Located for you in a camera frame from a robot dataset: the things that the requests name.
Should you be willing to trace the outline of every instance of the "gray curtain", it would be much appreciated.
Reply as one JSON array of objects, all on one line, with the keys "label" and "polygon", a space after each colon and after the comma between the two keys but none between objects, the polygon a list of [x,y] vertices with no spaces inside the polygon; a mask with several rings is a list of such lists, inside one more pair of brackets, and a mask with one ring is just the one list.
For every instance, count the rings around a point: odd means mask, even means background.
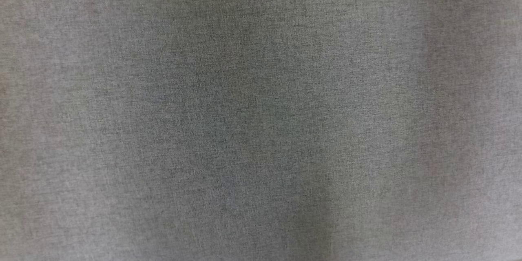
[{"label": "gray curtain", "polygon": [[0,260],[522,258],[522,0],[0,0]]}]

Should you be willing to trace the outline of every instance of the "gray cloth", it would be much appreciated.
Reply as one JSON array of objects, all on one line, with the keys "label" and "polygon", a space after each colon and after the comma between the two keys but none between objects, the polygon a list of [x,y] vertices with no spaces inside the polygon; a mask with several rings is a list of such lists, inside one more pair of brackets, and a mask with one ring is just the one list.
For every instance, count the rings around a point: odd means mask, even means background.
[{"label": "gray cloth", "polygon": [[522,258],[522,0],[0,0],[0,260]]}]

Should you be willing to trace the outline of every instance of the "heather gray fabric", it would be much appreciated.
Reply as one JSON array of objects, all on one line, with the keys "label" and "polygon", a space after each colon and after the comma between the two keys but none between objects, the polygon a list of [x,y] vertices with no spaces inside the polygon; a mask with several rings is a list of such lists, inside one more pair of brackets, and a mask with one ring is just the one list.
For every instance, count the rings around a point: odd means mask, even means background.
[{"label": "heather gray fabric", "polygon": [[522,0],[0,0],[0,260],[522,258]]}]

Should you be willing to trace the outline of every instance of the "textile surface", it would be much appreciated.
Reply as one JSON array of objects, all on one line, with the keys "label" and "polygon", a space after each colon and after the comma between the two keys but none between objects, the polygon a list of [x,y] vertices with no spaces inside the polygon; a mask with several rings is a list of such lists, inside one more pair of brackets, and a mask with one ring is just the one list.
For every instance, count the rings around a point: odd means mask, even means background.
[{"label": "textile surface", "polygon": [[522,258],[522,0],[0,0],[0,260]]}]

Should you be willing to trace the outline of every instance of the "woven fabric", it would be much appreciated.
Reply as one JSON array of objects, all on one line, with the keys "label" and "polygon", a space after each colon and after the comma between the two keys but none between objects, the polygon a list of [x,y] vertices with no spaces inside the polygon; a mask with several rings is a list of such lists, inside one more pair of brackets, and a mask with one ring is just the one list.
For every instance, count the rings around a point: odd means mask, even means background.
[{"label": "woven fabric", "polygon": [[0,260],[522,258],[522,0],[0,0]]}]

